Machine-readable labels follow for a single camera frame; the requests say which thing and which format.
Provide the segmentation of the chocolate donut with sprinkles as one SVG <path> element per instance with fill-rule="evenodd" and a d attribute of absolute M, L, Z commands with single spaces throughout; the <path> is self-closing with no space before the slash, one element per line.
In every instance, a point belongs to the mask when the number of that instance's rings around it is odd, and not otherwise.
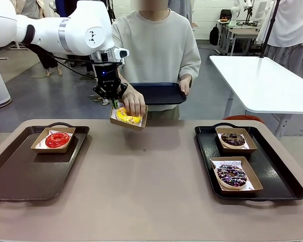
<path fill-rule="evenodd" d="M 241 134 L 236 133 L 223 133 L 221 140 L 227 147 L 242 148 L 245 144 L 245 139 Z"/>

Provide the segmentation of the person's left hand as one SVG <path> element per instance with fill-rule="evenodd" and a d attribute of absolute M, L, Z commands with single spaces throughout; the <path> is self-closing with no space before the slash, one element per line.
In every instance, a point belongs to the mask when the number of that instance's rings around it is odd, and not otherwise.
<path fill-rule="evenodd" d="M 188 96 L 190 93 L 191 83 L 192 83 L 192 76 L 190 74 L 186 74 L 186 75 L 182 76 L 179 81 L 180 90 L 186 96 Z"/>

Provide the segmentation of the yellow donut with sprinkles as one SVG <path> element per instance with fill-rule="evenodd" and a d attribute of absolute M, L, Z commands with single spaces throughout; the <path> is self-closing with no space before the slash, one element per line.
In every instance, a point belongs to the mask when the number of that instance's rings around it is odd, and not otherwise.
<path fill-rule="evenodd" d="M 139 125 L 142 121 L 142 116 L 131 116 L 127 113 L 125 107 L 119 107 L 116 111 L 116 119 L 131 125 Z"/>

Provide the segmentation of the orange round stool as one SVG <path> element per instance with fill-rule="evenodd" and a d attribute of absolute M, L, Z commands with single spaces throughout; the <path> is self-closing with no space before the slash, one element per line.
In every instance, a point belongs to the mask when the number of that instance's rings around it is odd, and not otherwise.
<path fill-rule="evenodd" d="M 223 118 L 223 120 L 254 120 L 264 124 L 264 121 L 262 119 L 253 115 L 233 115 Z"/>

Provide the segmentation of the purple iced donut with sprinkles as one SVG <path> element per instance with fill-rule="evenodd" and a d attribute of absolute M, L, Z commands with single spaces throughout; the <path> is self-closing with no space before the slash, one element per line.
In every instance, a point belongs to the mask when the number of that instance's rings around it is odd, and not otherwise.
<path fill-rule="evenodd" d="M 231 190 L 241 190 L 247 182 L 247 175 L 244 170 L 234 165 L 216 167 L 215 174 L 218 182 Z"/>

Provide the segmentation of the dark rectangular serving tray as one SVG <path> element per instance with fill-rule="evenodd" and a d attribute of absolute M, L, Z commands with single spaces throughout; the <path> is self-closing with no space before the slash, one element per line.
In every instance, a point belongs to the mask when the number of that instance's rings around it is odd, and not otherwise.
<path fill-rule="evenodd" d="M 143 95 L 146 105 L 174 105 L 187 100 L 178 83 L 132 83 L 131 85 Z"/>

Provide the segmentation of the black backpack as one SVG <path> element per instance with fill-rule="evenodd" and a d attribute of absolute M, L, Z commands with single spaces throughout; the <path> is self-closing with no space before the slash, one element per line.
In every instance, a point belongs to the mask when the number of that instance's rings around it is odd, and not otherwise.
<path fill-rule="evenodd" d="M 210 44 L 213 46 L 217 46 L 219 38 L 220 38 L 220 31 L 216 25 L 213 27 L 213 29 L 210 31 L 210 34 L 209 34 Z"/>

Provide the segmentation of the person in white shirt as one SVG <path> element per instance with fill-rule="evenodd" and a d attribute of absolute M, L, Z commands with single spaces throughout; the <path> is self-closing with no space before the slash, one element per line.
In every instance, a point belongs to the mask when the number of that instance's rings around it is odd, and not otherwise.
<path fill-rule="evenodd" d="M 260 44 L 266 37 L 274 1 L 257 36 Z M 303 0 L 281 0 L 264 56 L 295 74 L 299 73 L 303 58 Z"/>

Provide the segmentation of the person's right hand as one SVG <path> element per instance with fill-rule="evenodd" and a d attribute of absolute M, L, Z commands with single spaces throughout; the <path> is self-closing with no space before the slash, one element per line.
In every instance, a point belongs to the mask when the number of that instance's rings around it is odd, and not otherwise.
<path fill-rule="evenodd" d="M 122 96 L 122 101 L 130 116 L 145 115 L 145 101 L 141 93 L 129 86 Z"/>

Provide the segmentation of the large white table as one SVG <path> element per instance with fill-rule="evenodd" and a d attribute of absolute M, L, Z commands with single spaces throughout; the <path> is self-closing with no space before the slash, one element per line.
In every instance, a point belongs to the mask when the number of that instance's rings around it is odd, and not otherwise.
<path fill-rule="evenodd" d="M 223 117 L 230 115 L 237 97 L 245 110 L 253 113 L 280 114 L 276 137 L 282 137 L 295 114 L 303 114 L 303 78 L 267 57 L 210 57 L 230 88 Z"/>

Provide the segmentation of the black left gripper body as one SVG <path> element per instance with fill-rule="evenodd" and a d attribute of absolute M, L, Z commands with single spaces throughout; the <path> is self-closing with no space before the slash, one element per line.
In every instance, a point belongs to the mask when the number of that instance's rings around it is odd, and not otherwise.
<path fill-rule="evenodd" d="M 120 63 L 98 64 L 94 66 L 97 78 L 97 84 L 104 90 L 112 89 L 115 93 L 120 86 L 118 75 L 118 66 Z"/>

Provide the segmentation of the person in grey sweater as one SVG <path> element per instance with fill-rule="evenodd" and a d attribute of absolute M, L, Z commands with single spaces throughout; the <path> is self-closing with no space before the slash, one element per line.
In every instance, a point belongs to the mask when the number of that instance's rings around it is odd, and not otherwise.
<path fill-rule="evenodd" d="M 130 51 L 132 83 L 179 84 L 184 49 L 197 46 L 189 21 L 169 9 L 168 0 L 138 0 L 134 12 L 112 24 L 112 37 Z"/>

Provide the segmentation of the grey hanging garment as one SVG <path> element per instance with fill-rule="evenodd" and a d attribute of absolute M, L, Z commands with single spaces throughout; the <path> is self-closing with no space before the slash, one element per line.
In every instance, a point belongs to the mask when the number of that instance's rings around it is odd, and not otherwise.
<path fill-rule="evenodd" d="M 185 17 L 192 24 L 191 0 L 168 0 L 168 8 Z"/>

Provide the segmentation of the red glazed donut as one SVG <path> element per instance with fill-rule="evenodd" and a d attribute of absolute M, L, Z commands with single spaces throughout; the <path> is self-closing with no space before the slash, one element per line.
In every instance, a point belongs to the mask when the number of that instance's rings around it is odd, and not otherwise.
<path fill-rule="evenodd" d="M 70 136 L 67 133 L 53 133 L 46 138 L 45 145 L 49 148 L 61 148 L 67 145 L 69 140 Z"/>

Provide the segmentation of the person's left forearm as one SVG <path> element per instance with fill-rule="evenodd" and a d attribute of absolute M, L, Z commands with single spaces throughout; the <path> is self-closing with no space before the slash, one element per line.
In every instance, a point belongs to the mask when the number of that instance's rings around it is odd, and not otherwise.
<path fill-rule="evenodd" d="M 201 58 L 199 55 L 198 47 L 188 46 L 184 49 L 180 71 L 179 71 L 179 79 L 182 81 L 183 79 L 190 77 L 193 81 L 199 74 L 201 66 Z"/>

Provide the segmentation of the black stand pole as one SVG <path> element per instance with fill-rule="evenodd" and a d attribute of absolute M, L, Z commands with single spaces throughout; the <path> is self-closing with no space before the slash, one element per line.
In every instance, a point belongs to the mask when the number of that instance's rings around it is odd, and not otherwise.
<path fill-rule="evenodd" d="M 273 4 L 273 7 L 272 10 L 273 10 L 273 13 L 272 13 L 272 17 L 270 18 L 270 22 L 269 22 L 269 25 L 268 25 L 268 29 L 267 31 L 265 32 L 266 34 L 266 37 L 264 39 L 264 44 L 262 46 L 262 51 L 260 53 L 260 58 L 263 58 L 264 57 L 264 54 L 265 54 L 265 50 L 267 48 L 267 45 L 268 45 L 268 41 L 269 41 L 269 38 L 270 38 L 270 35 L 271 35 L 271 32 L 272 32 L 272 29 L 273 29 L 273 25 L 275 23 L 275 20 L 276 20 L 276 15 L 277 15 L 277 11 L 278 11 L 278 8 L 279 8 L 279 4 L 280 4 L 281 0 L 275 0 L 274 1 L 274 4 Z"/>

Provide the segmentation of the black office chair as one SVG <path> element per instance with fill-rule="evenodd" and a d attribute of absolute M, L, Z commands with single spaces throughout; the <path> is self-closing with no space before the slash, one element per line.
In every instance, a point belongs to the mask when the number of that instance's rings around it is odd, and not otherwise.
<path fill-rule="evenodd" d="M 232 13 L 231 10 L 229 9 L 222 9 L 220 12 L 220 17 L 219 20 L 223 20 L 223 21 L 229 21 L 232 18 Z"/>

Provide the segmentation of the grey workbench table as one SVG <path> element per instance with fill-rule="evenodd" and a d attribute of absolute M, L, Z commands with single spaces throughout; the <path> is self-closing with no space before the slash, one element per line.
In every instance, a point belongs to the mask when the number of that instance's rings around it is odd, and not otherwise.
<path fill-rule="evenodd" d="M 216 24 L 219 29 L 219 40 L 215 51 L 219 55 L 238 55 L 235 52 L 237 40 L 245 40 L 245 46 L 240 55 L 247 55 L 252 41 L 257 38 L 259 33 L 255 27 L 247 25 L 231 26 L 228 22 L 220 20 L 217 20 Z"/>

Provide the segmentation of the beige hanging garment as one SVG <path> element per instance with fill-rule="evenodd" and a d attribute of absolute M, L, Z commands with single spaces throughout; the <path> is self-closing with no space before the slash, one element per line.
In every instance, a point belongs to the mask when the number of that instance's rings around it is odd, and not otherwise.
<path fill-rule="evenodd" d="M 14 0 L 14 6 L 17 14 L 21 14 L 25 6 L 26 0 Z"/>

